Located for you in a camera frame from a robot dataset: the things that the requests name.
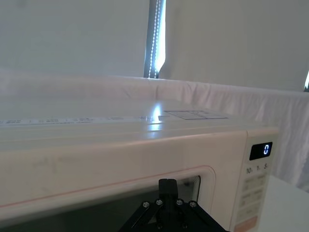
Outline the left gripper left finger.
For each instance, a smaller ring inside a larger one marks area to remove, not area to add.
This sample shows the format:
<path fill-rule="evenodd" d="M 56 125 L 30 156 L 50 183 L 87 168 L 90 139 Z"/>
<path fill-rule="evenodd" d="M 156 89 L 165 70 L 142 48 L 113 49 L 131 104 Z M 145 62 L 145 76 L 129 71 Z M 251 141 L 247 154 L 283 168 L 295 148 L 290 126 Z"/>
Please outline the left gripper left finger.
<path fill-rule="evenodd" d="M 168 198 L 167 179 L 158 182 L 158 198 L 153 202 L 143 201 L 120 228 L 119 232 L 168 232 L 161 218 Z"/>

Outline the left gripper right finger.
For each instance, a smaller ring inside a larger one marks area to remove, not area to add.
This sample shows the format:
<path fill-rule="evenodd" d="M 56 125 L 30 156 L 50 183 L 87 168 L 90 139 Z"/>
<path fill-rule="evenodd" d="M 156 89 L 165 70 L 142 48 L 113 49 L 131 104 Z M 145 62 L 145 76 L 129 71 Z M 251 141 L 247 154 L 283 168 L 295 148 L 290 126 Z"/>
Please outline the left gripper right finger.
<path fill-rule="evenodd" d="M 196 201 L 185 202 L 178 197 L 175 179 L 168 180 L 168 230 L 171 232 L 224 232 Z"/>

